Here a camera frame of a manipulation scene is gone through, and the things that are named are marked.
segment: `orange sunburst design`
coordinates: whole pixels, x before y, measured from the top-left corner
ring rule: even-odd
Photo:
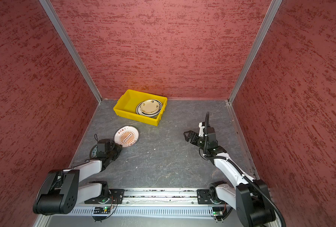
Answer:
[[[122,144],[129,144],[131,142],[133,142],[135,139],[135,134],[132,131],[126,131],[123,134],[121,134],[119,140],[120,143]]]

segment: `yellow plastic crate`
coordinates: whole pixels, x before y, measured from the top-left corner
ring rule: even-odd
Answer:
[[[136,106],[138,106],[139,103],[144,102],[148,99],[156,99],[162,103],[162,110],[160,111],[156,119],[135,113]],[[128,89],[125,94],[123,94],[118,100],[118,103],[114,107],[114,111],[118,116],[158,126],[160,120],[162,119],[163,112],[166,109],[167,101],[168,99],[166,97]]]

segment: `textured red wall panel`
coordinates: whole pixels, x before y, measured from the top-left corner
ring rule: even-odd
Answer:
[[[40,3],[0,1],[0,227],[32,225],[39,187],[69,165],[96,105]]]
[[[52,0],[104,98],[228,98],[270,0]]]
[[[234,109],[288,226],[336,226],[336,1],[283,1]]]

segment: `patterned plate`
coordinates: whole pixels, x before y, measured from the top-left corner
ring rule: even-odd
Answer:
[[[114,142],[128,148],[139,139],[139,131],[133,126],[127,125],[119,129],[114,136]]]

